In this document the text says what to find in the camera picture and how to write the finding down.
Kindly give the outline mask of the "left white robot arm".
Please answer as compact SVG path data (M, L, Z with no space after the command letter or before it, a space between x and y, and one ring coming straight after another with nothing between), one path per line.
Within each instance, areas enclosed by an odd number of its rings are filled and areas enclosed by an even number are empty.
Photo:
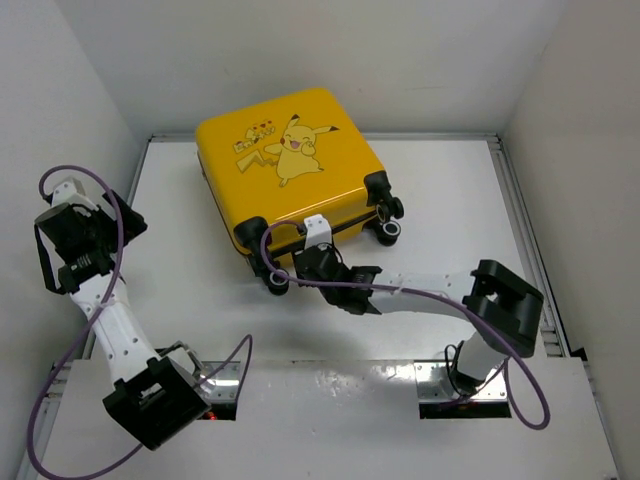
M136 320L126 283L115 271L117 248L147 229L142 215L115 192L124 226L92 202L81 183L69 177L55 186L49 210L35 220L38 238L47 237L64 264L52 270L47 249L38 247L46 288L67 295L83 311L101 345L113 383L103 400L107 413L149 450L202 417L210 407L197 383L200 360L186 369L170 353L187 346L177 341L156 350Z

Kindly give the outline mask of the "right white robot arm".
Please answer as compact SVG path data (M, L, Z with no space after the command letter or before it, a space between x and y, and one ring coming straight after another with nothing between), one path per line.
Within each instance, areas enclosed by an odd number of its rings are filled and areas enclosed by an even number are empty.
M349 267L334 247L321 244L295 254L294 268L304 286L351 314L414 312L469 321L475 332L456 346L448 373L460 396L474 395L507 358L534 354L544 296L495 260L482 259L468 273L399 274Z

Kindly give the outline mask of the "yellow suitcase with dark lining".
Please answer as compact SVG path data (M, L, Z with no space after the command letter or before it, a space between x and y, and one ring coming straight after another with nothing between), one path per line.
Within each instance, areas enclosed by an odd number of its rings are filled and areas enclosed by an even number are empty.
M323 216L335 239L367 229L396 243L404 215L383 163L337 98L325 88L285 95L203 121L195 131L201 170L234 248L274 295L282 268L304 244L294 227ZM292 225L285 227L283 221Z

